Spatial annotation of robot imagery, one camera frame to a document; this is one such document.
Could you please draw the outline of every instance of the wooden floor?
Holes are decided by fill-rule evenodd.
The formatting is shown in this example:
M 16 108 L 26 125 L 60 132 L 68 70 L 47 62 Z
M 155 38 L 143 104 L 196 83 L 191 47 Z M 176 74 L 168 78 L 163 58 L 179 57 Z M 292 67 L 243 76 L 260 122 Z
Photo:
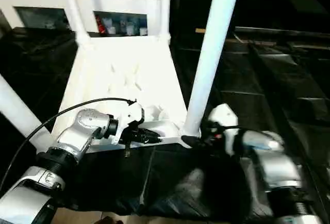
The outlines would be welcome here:
M 163 217 L 147 216 L 119 216 L 111 212 L 76 212 L 60 208 L 57 210 L 52 224 L 94 224 L 95 222 L 109 216 L 114 221 L 121 220 L 124 224 L 210 224 L 206 221 L 177 220 Z

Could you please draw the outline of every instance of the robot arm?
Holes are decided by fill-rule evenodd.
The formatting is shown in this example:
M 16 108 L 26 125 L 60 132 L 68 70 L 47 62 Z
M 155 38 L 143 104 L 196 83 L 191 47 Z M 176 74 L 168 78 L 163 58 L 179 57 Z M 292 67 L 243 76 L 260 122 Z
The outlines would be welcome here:
M 36 164 L 0 199 L 0 223 L 50 223 L 57 209 L 53 196 L 64 190 L 92 140 L 112 135 L 118 142 L 130 123 L 141 121 L 143 109 L 138 103 L 128 106 L 118 120 L 95 109 L 81 110 L 56 143 L 46 153 L 39 153 Z
M 220 127 L 237 126 L 237 117 L 228 105 L 215 108 L 209 121 Z M 321 224 L 314 214 L 312 201 L 303 190 L 297 165 L 285 153 L 280 136 L 272 132 L 225 129 L 225 150 L 229 155 L 252 150 L 255 168 L 259 170 L 267 188 L 267 197 L 277 224 Z

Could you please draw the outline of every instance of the white pole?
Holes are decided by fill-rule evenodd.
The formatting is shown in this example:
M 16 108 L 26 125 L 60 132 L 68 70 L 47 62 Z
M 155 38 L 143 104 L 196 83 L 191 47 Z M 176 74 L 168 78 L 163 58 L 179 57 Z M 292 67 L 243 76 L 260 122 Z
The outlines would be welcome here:
M 199 136 L 236 0 L 212 0 L 183 135 Z
M 171 0 L 161 0 L 160 10 L 160 36 L 164 37 L 170 43 L 171 34 L 169 30 L 170 25 L 170 2 Z
M 77 0 L 67 0 L 68 7 L 70 9 L 71 18 L 74 22 L 75 31 L 76 31 L 76 41 L 78 45 L 86 44 L 90 42 L 90 37 L 85 30 L 83 20 L 79 12 L 79 7 Z
M 41 122 L 0 75 L 0 112 L 27 137 Z M 44 127 L 30 140 L 38 152 L 47 151 L 54 140 Z

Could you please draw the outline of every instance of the black cable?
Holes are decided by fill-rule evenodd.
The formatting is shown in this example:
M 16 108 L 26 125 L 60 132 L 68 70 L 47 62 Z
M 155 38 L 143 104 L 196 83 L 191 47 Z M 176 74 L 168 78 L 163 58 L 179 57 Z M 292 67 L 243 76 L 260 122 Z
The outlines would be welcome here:
M 123 102 L 126 102 L 128 103 L 129 105 L 131 105 L 132 103 L 134 103 L 134 101 L 132 100 L 129 100 L 129 99 L 122 99 L 122 98 L 102 98 L 102 99 L 93 99 L 93 100 L 89 100 L 89 101 L 85 101 L 85 102 L 82 102 L 80 104 L 76 104 L 74 106 L 71 106 L 70 108 L 67 108 L 65 110 L 62 110 L 60 111 L 59 113 L 57 113 L 56 115 L 50 117 L 47 121 L 45 121 L 44 123 L 42 123 L 40 126 L 38 126 L 35 130 L 33 130 L 28 136 L 27 138 L 22 142 L 22 144 L 19 146 L 19 148 L 16 150 L 13 158 L 11 159 L 10 161 L 10 164 L 9 166 L 7 167 L 7 170 L 5 172 L 5 175 L 4 177 L 2 178 L 2 181 L 1 181 L 1 184 L 0 184 L 0 192 L 2 191 L 3 189 L 3 186 L 4 186 L 4 183 L 5 183 L 5 180 L 8 176 L 8 173 L 11 169 L 11 166 L 13 165 L 13 163 L 15 162 L 16 158 L 17 158 L 17 155 L 19 154 L 19 152 L 21 151 L 21 149 L 24 147 L 25 144 L 27 144 L 30 139 L 33 137 L 33 135 L 35 135 L 39 130 L 41 130 L 45 125 L 47 125 L 48 123 L 50 123 L 51 121 L 53 121 L 55 118 L 63 115 L 64 113 L 67 113 L 73 109 L 76 109 L 76 108 L 79 108 L 81 106 L 84 106 L 84 105 L 87 105 L 87 104 L 91 104 L 91 103 L 95 103 L 95 102 L 101 102 L 101 101 L 123 101 Z
M 260 133 L 263 134 L 265 136 L 268 136 L 271 139 L 274 139 L 270 134 L 264 133 L 263 131 L 259 131 L 259 130 L 254 130 L 254 129 L 248 129 L 239 125 L 235 125 L 235 126 L 220 126 L 220 128 L 222 129 L 222 132 L 225 130 L 232 130 L 232 129 L 240 129 L 240 130 L 245 130 L 245 131 L 253 131 L 256 133 Z

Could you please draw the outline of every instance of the red object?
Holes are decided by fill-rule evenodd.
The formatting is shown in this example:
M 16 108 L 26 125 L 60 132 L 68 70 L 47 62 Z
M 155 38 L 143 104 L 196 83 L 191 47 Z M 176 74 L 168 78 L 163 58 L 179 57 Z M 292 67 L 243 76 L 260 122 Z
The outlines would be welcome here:
M 98 32 L 100 32 L 101 34 L 105 34 L 105 27 L 102 24 L 99 16 L 96 16 L 96 23 L 97 23 Z

